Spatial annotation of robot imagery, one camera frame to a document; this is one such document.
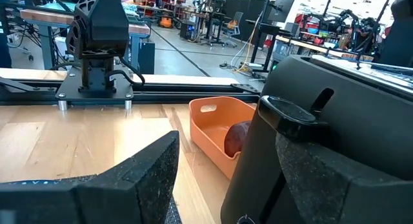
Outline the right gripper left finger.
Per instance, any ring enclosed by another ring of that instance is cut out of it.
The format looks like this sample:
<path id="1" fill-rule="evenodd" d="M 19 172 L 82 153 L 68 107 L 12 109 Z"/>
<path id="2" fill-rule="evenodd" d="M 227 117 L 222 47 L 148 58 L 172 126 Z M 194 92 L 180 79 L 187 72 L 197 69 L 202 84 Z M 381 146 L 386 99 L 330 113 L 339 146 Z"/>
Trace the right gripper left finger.
<path id="1" fill-rule="evenodd" d="M 163 224 L 177 176 L 179 132 L 170 131 L 73 190 L 81 224 Z"/>

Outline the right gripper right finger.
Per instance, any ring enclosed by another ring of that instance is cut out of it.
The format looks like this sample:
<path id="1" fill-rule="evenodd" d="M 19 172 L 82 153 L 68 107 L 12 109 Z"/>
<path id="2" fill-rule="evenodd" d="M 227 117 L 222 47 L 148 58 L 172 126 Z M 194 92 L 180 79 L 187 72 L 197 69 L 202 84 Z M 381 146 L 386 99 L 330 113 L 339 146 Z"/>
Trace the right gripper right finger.
<path id="1" fill-rule="evenodd" d="M 276 150 L 306 224 L 413 224 L 413 181 L 281 134 Z"/>

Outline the black two-slot toaster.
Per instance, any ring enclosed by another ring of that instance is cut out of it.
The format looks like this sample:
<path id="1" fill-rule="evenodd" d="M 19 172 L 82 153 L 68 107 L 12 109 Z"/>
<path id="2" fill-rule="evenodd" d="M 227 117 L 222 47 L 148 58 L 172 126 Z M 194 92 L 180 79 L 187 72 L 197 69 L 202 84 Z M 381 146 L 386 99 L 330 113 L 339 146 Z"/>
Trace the black two-slot toaster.
<path id="1" fill-rule="evenodd" d="M 278 134 L 413 181 L 413 68 L 290 56 L 268 76 L 221 207 L 222 224 L 306 224 Z"/>

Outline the dark red apple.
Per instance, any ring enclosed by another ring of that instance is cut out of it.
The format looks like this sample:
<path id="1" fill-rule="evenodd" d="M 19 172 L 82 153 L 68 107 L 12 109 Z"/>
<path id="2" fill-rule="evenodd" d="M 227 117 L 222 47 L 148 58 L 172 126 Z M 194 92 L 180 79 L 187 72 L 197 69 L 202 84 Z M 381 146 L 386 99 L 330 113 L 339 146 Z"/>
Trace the dark red apple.
<path id="1" fill-rule="evenodd" d="M 240 152 L 247 136 L 251 121 L 243 121 L 232 125 L 224 140 L 224 151 L 229 157 L 234 157 L 235 153 Z"/>

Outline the orange plastic basket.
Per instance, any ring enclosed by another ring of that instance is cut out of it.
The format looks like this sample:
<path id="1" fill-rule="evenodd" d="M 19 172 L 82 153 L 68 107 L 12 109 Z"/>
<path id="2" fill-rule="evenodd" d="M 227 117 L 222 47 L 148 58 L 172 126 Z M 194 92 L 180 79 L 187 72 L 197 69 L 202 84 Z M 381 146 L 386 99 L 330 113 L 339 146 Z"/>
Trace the orange plastic basket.
<path id="1" fill-rule="evenodd" d="M 194 99 L 189 103 L 190 136 L 227 178 L 233 176 L 240 153 L 225 152 L 225 137 L 235 124 L 250 121 L 255 108 L 227 96 Z"/>

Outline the black computer tower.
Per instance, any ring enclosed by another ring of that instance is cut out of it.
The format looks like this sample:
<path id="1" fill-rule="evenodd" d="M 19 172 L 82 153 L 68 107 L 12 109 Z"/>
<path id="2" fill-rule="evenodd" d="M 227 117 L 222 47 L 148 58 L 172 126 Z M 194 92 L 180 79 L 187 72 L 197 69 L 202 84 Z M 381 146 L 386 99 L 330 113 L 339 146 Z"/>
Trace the black computer tower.
<path id="1" fill-rule="evenodd" d="M 154 74 L 155 43 L 142 41 L 139 46 L 138 62 L 142 74 Z"/>

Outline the grey office chair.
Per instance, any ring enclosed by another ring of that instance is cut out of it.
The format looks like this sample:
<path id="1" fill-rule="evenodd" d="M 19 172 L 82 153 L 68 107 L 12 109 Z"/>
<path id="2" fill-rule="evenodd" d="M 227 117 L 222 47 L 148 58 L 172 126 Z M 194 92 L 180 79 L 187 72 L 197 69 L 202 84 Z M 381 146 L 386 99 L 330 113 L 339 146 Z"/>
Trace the grey office chair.
<path id="1" fill-rule="evenodd" d="M 235 48 L 237 43 L 231 40 L 231 37 L 238 36 L 240 34 L 239 24 L 241 22 L 243 16 L 243 12 L 236 12 L 234 17 L 227 23 L 223 24 L 222 32 L 226 35 L 226 39 L 224 40 L 224 46 L 232 46 Z"/>

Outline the black monitor on stand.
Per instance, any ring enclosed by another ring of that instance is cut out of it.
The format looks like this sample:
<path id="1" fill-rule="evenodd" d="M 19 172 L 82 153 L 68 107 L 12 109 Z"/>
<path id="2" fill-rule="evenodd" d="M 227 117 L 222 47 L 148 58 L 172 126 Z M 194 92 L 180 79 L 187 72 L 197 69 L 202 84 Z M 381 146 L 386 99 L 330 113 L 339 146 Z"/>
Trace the black monitor on stand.
<path id="1" fill-rule="evenodd" d="M 295 0 L 275 0 L 269 2 L 270 13 L 268 20 L 284 23 Z"/>

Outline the wooden workbench with blue legs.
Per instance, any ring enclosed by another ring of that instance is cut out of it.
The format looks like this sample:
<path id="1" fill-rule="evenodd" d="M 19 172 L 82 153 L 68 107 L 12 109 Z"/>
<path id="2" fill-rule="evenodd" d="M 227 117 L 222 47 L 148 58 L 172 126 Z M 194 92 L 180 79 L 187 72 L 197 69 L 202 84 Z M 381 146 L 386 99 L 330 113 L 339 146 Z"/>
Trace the wooden workbench with blue legs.
<path id="1" fill-rule="evenodd" d="M 20 11 L 21 17 L 30 24 L 39 27 L 41 48 L 43 53 L 43 64 L 45 69 L 50 69 L 54 65 L 53 44 L 51 38 L 51 27 L 65 28 L 68 27 L 73 17 L 65 14 L 54 14 L 51 12 L 24 9 Z M 145 25 L 129 25 L 129 34 L 131 39 L 131 65 L 138 66 L 138 53 L 141 46 L 141 40 L 150 35 L 150 28 Z"/>

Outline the black metal table frame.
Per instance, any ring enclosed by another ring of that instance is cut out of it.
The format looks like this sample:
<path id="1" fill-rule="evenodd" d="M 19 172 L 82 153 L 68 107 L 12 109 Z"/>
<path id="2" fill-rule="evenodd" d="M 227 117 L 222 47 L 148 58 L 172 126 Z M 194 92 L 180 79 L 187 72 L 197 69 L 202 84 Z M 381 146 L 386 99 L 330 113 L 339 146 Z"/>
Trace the black metal table frame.
<path id="1" fill-rule="evenodd" d="M 180 85 L 130 83 L 121 75 L 93 90 L 81 86 L 78 76 L 62 81 L 40 79 L 7 79 L 0 77 L 0 105 L 131 105 L 182 104 L 193 99 L 226 96 L 255 103 L 259 91 L 248 84 Z"/>

